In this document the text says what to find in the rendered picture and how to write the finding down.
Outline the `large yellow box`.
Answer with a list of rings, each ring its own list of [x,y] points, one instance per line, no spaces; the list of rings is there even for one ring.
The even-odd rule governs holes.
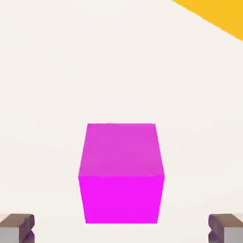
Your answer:
[[[173,0],[243,41],[243,0]]]

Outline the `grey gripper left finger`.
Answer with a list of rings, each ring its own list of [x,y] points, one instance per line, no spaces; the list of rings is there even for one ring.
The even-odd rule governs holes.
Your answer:
[[[33,214],[0,214],[0,243],[35,243]]]

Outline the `small magenta cube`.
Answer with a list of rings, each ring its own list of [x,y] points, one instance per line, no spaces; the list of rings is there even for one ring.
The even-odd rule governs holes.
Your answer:
[[[165,173],[153,123],[87,125],[78,174],[88,224],[156,224]]]

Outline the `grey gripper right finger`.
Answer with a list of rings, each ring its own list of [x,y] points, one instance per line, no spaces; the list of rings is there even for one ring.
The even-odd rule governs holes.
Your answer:
[[[243,214],[210,214],[208,243],[243,243]]]

